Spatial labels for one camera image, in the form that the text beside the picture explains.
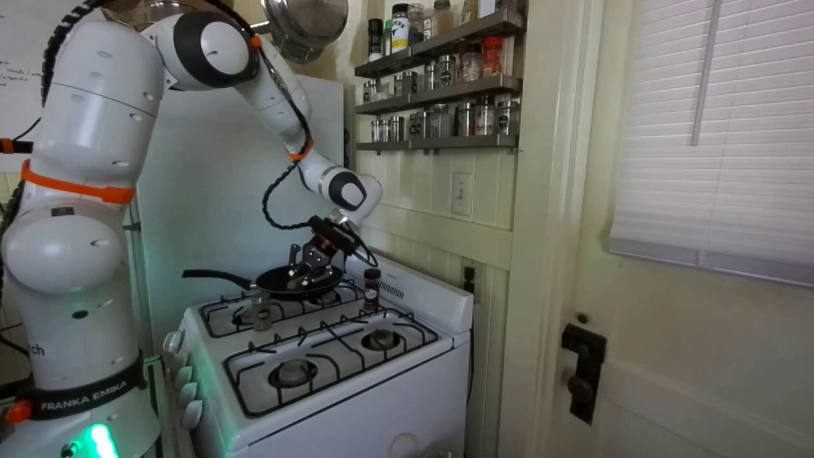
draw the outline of white window blind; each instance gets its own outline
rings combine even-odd
[[[814,285],[814,0],[644,0],[610,251]]]

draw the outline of white door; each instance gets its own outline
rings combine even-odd
[[[527,69],[525,117],[537,120],[525,120],[525,133],[548,114],[561,128],[523,144],[525,152],[549,144],[549,154],[523,157],[520,180],[534,180],[525,172],[534,163],[548,176],[537,172],[546,180],[537,194],[520,184],[520,200],[525,205],[529,194],[541,212],[541,196],[548,198],[541,217],[520,208],[516,218],[516,243],[537,231],[542,250],[516,250],[511,264],[502,456],[811,458],[814,290],[607,250],[635,5],[529,5],[527,41],[561,42],[542,47],[546,63]],[[568,322],[609,339],[591,425],[570,415],[566,379],[579,355],[561,349]]]

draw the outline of gas stove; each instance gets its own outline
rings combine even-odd
[[[463,456],[474,299],[380,259],[310,299],[195,306],[165,336],[179,425],[197,456]]]

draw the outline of stove burner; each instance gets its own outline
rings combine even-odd
[[[371,349],[371,352],[389,352],[389,349],[398,349],[402,341],[404,339],[401,332],[387,330],[387,327],[378,327],[362,339],[362,345]]]
[[[291,359],[285,364],[280,364],[272,374],[270,374],[270,383],[279,388],[291,388],[291,386],[301,386],[308,383],[317,376],[317,364],[308,359]]]

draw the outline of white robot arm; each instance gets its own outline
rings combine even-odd
[[[18,218],[3,236],[3,299],[20,311],[37,386],[0,420],[0,456],[144,456],[159,420],[130,317],[122,212],[132,198],[163,89],[234,87],[294,152],[303,180],[354,226],[380,184],[327,159],[308,100],[279,51],[215,12],[135,32],[80,25],[58,53]]]

